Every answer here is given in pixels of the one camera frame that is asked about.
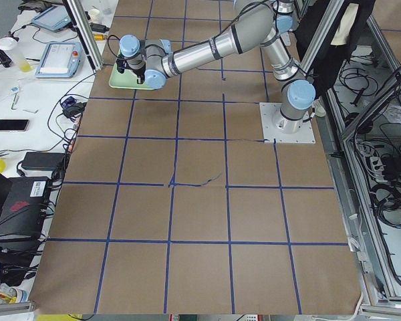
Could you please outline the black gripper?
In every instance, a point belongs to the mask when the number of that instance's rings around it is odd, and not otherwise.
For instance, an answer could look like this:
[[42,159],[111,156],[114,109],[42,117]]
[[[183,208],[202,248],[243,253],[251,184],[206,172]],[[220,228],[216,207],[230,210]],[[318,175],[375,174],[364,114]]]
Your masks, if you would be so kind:
[[131,72],[136,76],[136,83],[143,84],[145,81],[146,62],[141,55],[134,56],[133,58],[125,58],[119,55],[116,59],[117,71],[120,74]]

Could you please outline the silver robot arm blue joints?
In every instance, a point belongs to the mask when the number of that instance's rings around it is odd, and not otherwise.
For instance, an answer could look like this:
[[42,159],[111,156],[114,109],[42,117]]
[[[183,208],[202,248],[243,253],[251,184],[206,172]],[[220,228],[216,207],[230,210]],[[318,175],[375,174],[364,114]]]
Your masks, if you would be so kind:
[[288,30],[282,23],[292,20],[293,2],[234,1],[233,8],[237,14],[234,20],[204,41],[172,51],[167,40],[140,40],[135,35],[124,35],[119,41],[118,55],[131,58],[142,54],[146,83],[159,90],[171,77],[260,47],[269,58],[275,79],[283,84],[281,114],[287,120],[301,120],[315,100],[315,88],[303,77],[301,67],[281,38]]

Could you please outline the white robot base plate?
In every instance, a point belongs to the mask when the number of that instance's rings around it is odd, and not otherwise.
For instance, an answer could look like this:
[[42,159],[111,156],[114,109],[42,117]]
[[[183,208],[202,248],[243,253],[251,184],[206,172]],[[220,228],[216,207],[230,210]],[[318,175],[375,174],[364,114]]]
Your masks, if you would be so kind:
[[287,120],[280,111],[281,103],[259,104],[263,141],[277,144],[315,144],[315,136],[309,115],[301,120]]

